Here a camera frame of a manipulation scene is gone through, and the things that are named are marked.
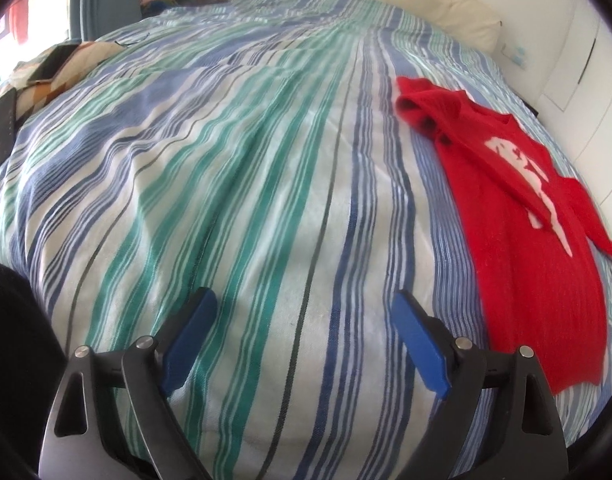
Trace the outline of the red knit sweater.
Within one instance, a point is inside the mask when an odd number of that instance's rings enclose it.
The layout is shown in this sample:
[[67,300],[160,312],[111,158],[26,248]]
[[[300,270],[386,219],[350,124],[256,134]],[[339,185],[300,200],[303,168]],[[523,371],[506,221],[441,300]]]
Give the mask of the red knit sweater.
[[579,180],[510,114],[398,77],[395,110],[430,140],[469,247],[490,348],[532,347],[552,392],[598,384],[608,344],[595,249],[612,240]]

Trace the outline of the striped blue green bedsheet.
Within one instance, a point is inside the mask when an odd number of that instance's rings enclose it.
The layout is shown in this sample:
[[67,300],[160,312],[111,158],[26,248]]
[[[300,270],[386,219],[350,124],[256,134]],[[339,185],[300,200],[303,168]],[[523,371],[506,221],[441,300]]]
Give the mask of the striped blue green bedsheet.
[[425,77],[513,115],[486,54],[374,0],[232,0],[112,32],[120,53],[0,168],[0,439],[29,467],[66,356],[123,349],[201,287],[219,312],[172,410],[216,479],[393,479],[435,408],[390,303],[484,344]]

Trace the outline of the black remote control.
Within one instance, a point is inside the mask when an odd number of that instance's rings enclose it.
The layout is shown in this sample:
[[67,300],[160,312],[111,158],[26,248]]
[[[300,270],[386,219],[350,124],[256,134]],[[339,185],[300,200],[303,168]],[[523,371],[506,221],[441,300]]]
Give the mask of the black remote control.
[[0,167],[10,157],[15,144],[16,89],[0,96]]

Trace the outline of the white wardrobe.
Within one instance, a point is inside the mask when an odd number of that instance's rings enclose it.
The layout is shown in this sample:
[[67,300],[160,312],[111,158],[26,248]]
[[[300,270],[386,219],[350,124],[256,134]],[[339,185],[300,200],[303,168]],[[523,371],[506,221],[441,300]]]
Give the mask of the white wardrobe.
[[612,32],[589,0],[576,1],[537,109],[612,229]]

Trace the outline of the checkered orange pillow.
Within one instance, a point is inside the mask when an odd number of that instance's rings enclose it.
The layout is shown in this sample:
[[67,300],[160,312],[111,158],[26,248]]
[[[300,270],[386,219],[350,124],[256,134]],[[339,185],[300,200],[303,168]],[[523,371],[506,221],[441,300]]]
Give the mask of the checkered orange pillow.
[[14,118],[25,122],[95,68],[124,50],[116,41],[62,42],[21,62],[0,86],[0,101],[12,90]]

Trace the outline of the black smartphone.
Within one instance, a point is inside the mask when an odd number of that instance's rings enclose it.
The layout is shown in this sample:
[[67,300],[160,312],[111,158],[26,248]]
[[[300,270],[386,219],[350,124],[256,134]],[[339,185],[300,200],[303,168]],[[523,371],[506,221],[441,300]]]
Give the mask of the black smartphone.
[[80,44],[76,42],[67,42],[66,44],[56,44],[48,53],[48,55],[38,64],[36,70],[30,74],[27,81],[44,81],[50,80],[59,73],[61,67],[68,59],[76,52]]

